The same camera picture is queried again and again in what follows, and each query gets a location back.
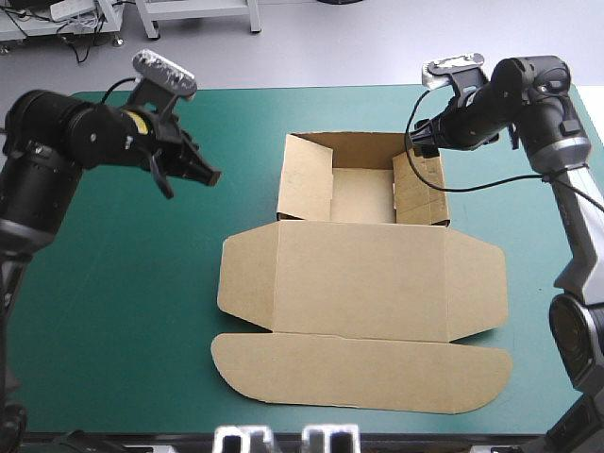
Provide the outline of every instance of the box flap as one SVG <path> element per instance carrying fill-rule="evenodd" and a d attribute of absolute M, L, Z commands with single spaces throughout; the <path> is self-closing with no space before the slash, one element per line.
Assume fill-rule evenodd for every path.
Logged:
<path fill-rule="evenodd" d="M 329 220 L 333 175 L 331 149 L 294 135 L 285 139 L 277 216 Z"/>
<path fill-rule="evenodd" d="M 414 156 L 413 163 L 430 182 L 444 186 L 440 156 Z M 413 172 L 406 154 L 393 158 L 396 222 L 410 225 L 448 225 L 446 193 L 431 189 Z"/>
<path fill-rule="evenodd" d="M 277 290 L 278 223 L 231 236 L 223 244 L 218 307 L 272 328 Z"/>
<path fill-rule="evenodd" d="M 226 241 L 221 310 L 278 332 L 426 342 L 505 320 L 495 246 L 442 226 L 277 225 Z"/>
<path fill-rule="evenodd" d="M 331 222 L 393 224 L 392 170 L 334 168 Z"/>
<path fill-rule="evenodd" d="M 508 284 L 503 250 L 450 229 L 445 253 L 449 341 L 505 323 Z"/>
<path fill-rule="evenodd" d="M 228 385 L 250 398 L 395 411 L 473 411 L 512 371 L 501 349 L 323 335 L 223 334 L 211 354 Z"/>

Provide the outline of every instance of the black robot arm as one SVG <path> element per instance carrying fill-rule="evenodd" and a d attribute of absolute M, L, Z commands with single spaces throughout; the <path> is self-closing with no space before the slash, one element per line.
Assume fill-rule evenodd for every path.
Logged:
<path fill-rule="evenodd" d="M 482 62 L 479 54 L 468 54 L 424 66 L 425 85 L 453 85 L 455 96 L 442 113 L 418 123 L 410 140 L 420 148 L 473 150 L 507 128 L 512 146 L 520 141 L 532 169 L 551 183 L 573 258 L 556 279 L 564 293 L 553 299 L 549 322 L 583 396 L 546 436 L 521 449 L 602 452 L 604 199 L 587 167 L 591 144 L 568 95 L 570 72 L 557 57 L 504 59 L 488 81 Z"/>
<path fill-rule="evenodd" d="M 149 50 L 133 64 L 140 82 L 120 108 L 34 91 L 8 112 L 0 173 L 0 453 L 15 450 L 25 430 L 25 410 L 5 407 L 6 392 L 13 390 L 5 382 L 8 317 L 25 268 L 53 242 L 83 170 L 141 167 L 167 198 L 174 195 L 168 176 L 208 186 L 220 177 L 173 113 L 178 99 L 194 96 L 194 76 Z"/>

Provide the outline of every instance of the gray floor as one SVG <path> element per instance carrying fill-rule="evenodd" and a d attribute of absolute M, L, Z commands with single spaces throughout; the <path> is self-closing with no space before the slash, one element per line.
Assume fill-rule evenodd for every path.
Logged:
<path fill-rule="evenodd" d="M 17 47 L 0 58 L 0 115 L 34 88 L 105 89 L 132 73 L 130 59 L 143 47 L 190 69 L 207 88 L 418 83 L 423 61 L 466 51 L 484 54 L 488 72 L 508 56 L 558 54 L 576 84 L 604 85 L 600 0 L 264 1 L 259 35 L 245 17 L 193 19 L 160 23 L 161 39 L 151 42 L 128 6 L 126 45 L 95 48 L 80 66 L 57 39 Z"/>

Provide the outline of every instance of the green table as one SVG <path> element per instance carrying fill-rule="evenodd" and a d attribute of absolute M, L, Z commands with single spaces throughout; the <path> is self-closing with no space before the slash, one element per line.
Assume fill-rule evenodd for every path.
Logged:
<path fill-rule="evenodd" d="M 23 384 L 16 396 L 28 407 L 30 430 L 211 432 L 221 424 L 268 424 L 299 432 L 327 422 L 358 423 L 364 432 L 549 428 L 578 397 L 547 325 L 552 282 L 570 253 L 551 190 L 534 180 L 449 196 L 451 226 L 501 246 L 508 260 L 509 322 L 463 341 L 512 353 L 511 381 L 488 406 L 438 415 L 267 405 L 235 393 L 213 366 L 215 335 L 260 331 L 217 309 L 220 256 L 227 236 L 275 220 L 285 134 L 401 131 L 422 90 L 202 91 L 178 110 L 204 156 L 224 171 L 218 186 L 173 180 L 176 198 L 166 201 L 145 172 L 86 174 L 56 242 L 30 265 L 10 323 L 10 363 Z M 451 93 L 431 94 L 418 118 L 440 111 Z M 573 95 L 602 181 L 602 144 Z M 116 93 L 112 102 L 125 99 Z M 529 171 L 524 152 L 511 151 L 505 136 L 473 153 L 443 155 L 451 186 Z"/>

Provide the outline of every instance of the power strip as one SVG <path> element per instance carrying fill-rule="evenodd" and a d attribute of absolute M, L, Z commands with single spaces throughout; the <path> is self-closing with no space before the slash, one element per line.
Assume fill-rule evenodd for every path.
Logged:
<path fill-rule="evenodd" d="M 94 0 L 63 0 L 50 6 L 50 17 L 59 22 L 93 11 L 95 8 Z"/>

